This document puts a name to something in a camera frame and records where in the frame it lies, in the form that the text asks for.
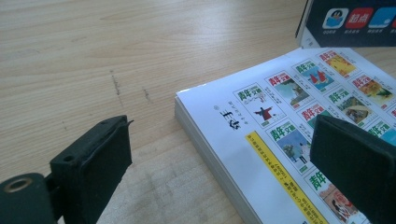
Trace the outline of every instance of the metal screw hole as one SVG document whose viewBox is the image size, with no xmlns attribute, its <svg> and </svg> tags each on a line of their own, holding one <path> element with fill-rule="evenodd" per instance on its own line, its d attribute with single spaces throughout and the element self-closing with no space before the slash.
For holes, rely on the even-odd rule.
<svg viewBox="0 0 396 224">
<path fill-rule="evenodd" d="M 17 191 L 19 191 L 21 189 L 25 189 L 26 187 L 28 187 L 32 183 L 33 183 L 33 180 L 31 178 L 23 177 L 23 178 L 14 180 L 11 183 L 7 184 L 4 187 L 4 191 L 6 193 L 17 192 Z"/>
</svg>

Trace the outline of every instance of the yellow banner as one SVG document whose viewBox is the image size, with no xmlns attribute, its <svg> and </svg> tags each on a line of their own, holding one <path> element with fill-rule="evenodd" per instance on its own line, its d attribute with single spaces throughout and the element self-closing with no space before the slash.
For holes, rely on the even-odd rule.
<svg viewBox="0 0 396 224">
<path fill-rule="evenodd" d="M 310 223 L 320 224 L 328 223 L 319 210 L 312 204 L 300 186 L 294 181 L 286 168 L 277 159 L 270 148 L 265 145 L 256 132 L 246 136 L 247 141 L 252 145 L 254 150 L 259 154 L 262 161 L 283 187 L 283 189 L 293 199 L 295 204 L 300 208 L 301 212 Z"/>
</svg>

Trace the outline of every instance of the black device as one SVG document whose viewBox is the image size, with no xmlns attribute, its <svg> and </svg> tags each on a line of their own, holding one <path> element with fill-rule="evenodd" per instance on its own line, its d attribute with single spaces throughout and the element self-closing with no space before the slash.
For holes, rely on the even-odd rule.
<svg viewBox="0 0 396 224">
<path fill-rule="evenodd" d="M 311 161 L 372 223 L 396 223 L 396 147 L 347 121 L 319 115 Z"/>
<path fill-rule="evenodd" d="M 53 158 L 51 173 L 0 185 L 0 224 L 96 223 L 132 164 L 126 116 L 105 119 Z"/>
</svg>

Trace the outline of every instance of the book stack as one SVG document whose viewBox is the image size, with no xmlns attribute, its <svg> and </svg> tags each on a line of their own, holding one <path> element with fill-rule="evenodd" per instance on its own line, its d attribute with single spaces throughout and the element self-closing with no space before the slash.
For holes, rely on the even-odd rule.
<svg viewBox="0 0 396 224">
<path fill-rule="evenodd" d="M 396 81 L 352 49 L 297 49 L 180 91 L 175 113 L 246 223 L 369 223 L 310 161 L 317 115 L 396 146 Z"/>
</svg>

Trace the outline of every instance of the wooden table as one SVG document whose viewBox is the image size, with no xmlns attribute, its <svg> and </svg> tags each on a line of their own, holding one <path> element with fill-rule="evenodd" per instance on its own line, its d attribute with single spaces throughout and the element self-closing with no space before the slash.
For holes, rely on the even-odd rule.
<svg viewBox="0 0 396 224">
<path fill-rule="evenodd" d="M 298 46 L 298 0 L 0 2 L 0 180 L 121 114 L 133 165 L 99 223 L 241 223 L 174 116 L 175 92 Z M 357 49 L 396 77 L 396 50 Z"/>
</svg>

